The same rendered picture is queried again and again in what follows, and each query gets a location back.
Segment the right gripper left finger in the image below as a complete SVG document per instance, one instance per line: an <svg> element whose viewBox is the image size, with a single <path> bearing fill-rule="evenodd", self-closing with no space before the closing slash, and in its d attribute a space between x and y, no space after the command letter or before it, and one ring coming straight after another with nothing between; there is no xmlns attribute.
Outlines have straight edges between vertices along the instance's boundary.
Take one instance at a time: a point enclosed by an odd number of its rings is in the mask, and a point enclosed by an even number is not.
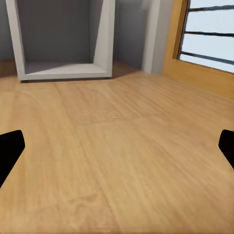
<svg viewBox="0 0 234 234"><path fill-rule="evenodd" d="M0 135L0 188L25 148L21 130Z"/></svg>

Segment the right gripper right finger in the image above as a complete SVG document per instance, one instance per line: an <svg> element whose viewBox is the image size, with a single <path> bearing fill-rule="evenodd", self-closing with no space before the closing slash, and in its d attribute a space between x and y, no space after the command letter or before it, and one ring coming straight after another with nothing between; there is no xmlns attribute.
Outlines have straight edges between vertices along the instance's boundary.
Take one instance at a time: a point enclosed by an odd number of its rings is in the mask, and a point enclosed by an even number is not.
<svg viewBox="0 0 234 234"><path fill-rule="evenodd" d="M234 169L234 132L223 130L218 146Z"/></svg>

